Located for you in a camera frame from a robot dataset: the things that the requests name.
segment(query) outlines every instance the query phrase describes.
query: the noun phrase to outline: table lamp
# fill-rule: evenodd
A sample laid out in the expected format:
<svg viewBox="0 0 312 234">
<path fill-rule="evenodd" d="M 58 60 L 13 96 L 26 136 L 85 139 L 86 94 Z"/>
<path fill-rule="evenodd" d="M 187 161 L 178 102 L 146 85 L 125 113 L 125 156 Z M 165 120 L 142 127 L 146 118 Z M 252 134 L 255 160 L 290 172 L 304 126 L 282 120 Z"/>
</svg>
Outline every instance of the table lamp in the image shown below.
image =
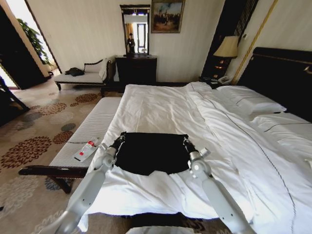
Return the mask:
<svg viewBox="0 0 312 234">
<path fill-rule="evenodd" d="M 223 42 L 214 53 L 214 56 L 220 57 L 219 64 L 214 66 L 215 72 L 213 78 L 223 77 L 231 59 L 237 57 L 237 45 L 238 45 L 238 36 L 227 36 L 224 38 Z"/>
</svg>

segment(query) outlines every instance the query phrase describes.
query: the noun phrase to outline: black bag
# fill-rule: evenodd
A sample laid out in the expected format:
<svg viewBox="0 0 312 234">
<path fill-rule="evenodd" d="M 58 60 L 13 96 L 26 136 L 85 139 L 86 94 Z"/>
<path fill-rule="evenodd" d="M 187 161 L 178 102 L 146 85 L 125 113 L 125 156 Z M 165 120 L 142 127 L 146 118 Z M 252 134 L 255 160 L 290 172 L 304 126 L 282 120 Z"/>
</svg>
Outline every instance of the black bag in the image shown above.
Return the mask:
<svg viewBox="0 0 312 234">
<path fill-rule="evenodd" d="M 84 71 L 80 70 L 79 68 L 72 67 L 71 69 L 65 72 L 65 75 L 72 75 L 74 77 L 82 76 L 84 75 Z"/>
<path fill-rule="evenodd" d="M 115 165 L 139 175 L 148 176 L 153 171 L 167 174 L 189 169 L 190 155 L 183 140 L 187 135 L 159 133 L 126 133 Z"/>
</svg>

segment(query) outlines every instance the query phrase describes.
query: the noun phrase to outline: dark headboard panel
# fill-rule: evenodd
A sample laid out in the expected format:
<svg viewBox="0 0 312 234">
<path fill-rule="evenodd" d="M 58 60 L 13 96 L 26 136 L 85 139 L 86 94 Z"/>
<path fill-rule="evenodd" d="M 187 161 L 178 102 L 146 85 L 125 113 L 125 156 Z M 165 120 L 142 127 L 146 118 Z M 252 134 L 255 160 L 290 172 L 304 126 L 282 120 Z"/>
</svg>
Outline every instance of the dark headboard panel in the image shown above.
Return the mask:
<svg viewBox="0 0 312 234">
<path fill-rule="evenodd" d="M 237 85 L 312 122 L 312 52 L 256 47 Z"/>
</svg>

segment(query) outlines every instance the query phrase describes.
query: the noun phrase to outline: framed painting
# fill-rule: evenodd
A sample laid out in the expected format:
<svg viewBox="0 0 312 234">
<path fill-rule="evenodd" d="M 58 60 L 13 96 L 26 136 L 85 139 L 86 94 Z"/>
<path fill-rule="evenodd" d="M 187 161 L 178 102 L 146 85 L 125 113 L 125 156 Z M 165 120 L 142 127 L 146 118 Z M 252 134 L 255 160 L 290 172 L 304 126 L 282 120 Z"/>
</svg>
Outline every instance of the framed painting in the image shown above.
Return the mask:
<svg viewBox="0 0 312 234">
<path fill-rule="evenodd" d="M 185 0 L 152 1 L 152 33 L 180 33 Z"/>
</svg>

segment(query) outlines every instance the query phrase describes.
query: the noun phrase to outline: white duvet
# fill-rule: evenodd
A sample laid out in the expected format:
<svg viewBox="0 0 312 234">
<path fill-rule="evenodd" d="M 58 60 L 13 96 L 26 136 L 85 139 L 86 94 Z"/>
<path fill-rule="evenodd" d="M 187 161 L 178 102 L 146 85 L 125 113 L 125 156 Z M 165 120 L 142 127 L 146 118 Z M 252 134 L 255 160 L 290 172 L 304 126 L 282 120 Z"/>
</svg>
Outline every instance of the white duvet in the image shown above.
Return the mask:
<svg viewBox="0 0 312 234">
<path fill-rule="evenodd" d="M 188 134 L 197 149 L 206 147 L 212 152 L 206 160 L 214 177 L 225 185 L 258 233 L 310 232 L 311 171 L 285 160 L 241 117 L 228 112 L 208 85 L 128 85 L 103 142 L 112 144 L 124 131 Z M 100 154 L 96 153 L 89 171 Z M 106 174 L 86 214 L 97 212 L 217 217 L 199 181 L 188 171 L 171 175 L 155 171 L 143 176 L 116 166 Z M 79 226 L 86 223 L 85 216 Z"/>
</svg>

